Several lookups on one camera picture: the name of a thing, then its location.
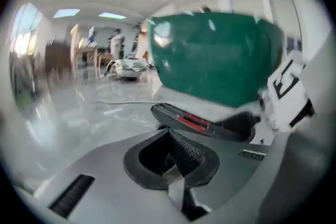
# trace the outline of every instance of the white tile floor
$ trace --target white tile floor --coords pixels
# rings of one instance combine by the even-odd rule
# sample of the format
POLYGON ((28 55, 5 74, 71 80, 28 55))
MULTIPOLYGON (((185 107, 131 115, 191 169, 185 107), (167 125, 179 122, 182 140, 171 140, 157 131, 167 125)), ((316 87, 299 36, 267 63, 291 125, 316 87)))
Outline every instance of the white tile floor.
MULTIPOLYGON (((161 85, 154 70, 138 81, 97 80, 93 70, 81 70, 76 83, 58 83, 21 113, 28 132, 5 132, 1 150, 15 179, 33 191, 44 180, 64 169, 89 150, 155 129, 153 104, 106 104, 98 102, 169 102, 211 121, 233 113, 231 108, 182 94, 161 85)), ((257 104, 243 109, 260 113, 257 104)), ((20 130, 13 123, 8 128, 20 130)), ((265 121, 256 127, 252 143, 269 145, 273 131, 265 121)))

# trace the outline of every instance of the green container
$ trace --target green container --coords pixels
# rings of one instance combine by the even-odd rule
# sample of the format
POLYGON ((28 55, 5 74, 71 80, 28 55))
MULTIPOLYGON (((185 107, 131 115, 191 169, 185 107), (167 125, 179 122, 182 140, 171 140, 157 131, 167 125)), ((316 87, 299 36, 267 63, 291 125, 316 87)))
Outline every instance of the green container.
POLYGON ((162 84, 238 107, 280 64, 284 34, 252 16, 227 13, 153 17, 150 49, 162 84))

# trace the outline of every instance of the glossy floor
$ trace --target glossy floor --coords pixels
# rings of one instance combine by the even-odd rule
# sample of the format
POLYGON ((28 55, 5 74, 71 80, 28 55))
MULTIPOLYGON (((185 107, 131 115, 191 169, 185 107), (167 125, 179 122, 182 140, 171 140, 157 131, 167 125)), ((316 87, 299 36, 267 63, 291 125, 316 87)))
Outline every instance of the glossy floor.
MULTIPOLYGON (((25 124, 22 128, 28 132, 12 126, 17 132, 1 137, 9 171, 30 192, 91 149, 154 130, 157 121, 150 112, 154 102, 169 102, 211 121, 233 112, 163 87, 154 70, 148 70, 137 81, 115 81, 97 80, 92 69, 84 69, 75 83, 65 79, 55 86, 50 81, 48 86, 45 84, 45 92, 20 114, 25 124), (129 101, 149 103, 121 103, 129 101)), ((260 112, 257 103, 241 109, 260 112)), ((252 143, 263 140, 270 145, 274 135, 262 120, 252 143)))

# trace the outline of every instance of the person in white shirt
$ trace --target person in white shirt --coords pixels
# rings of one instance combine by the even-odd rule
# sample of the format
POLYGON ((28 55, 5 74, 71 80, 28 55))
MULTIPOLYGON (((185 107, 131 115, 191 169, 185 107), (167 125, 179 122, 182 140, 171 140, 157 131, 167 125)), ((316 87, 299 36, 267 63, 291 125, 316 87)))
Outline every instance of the person in white shirt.
POLYGON ((121 30, 117 29, 114 32, 114 37, 111 39, 111 45, 110 45, 110 53, 112 54, 113 60, 118 60, 119 59, 121 38, 122 38, 121 30))

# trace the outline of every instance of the table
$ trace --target table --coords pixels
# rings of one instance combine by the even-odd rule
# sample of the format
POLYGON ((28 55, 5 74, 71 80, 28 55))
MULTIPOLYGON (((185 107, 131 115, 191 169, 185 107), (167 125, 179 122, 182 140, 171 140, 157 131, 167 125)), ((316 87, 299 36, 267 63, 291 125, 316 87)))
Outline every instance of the table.
POLYGON ((112 60, 112 54, 98 54, 98 72, 99 72, 99 76, 100 76, 101 60, 111 61, 112 60))
POLYGON ((97 68, 97 56, 98 56, 98 47, 86 47, 86 48, 77 48, 75 49, 74 59, 72 61, 72 69, 74 78, 77 77, 78 74, 78 55, 88 54, 87 59, 89 59, 89 54, 93 54, 93 64, 94 64, 94 72, 96 74, 96 78, 98 77, 98 68, 97 68))

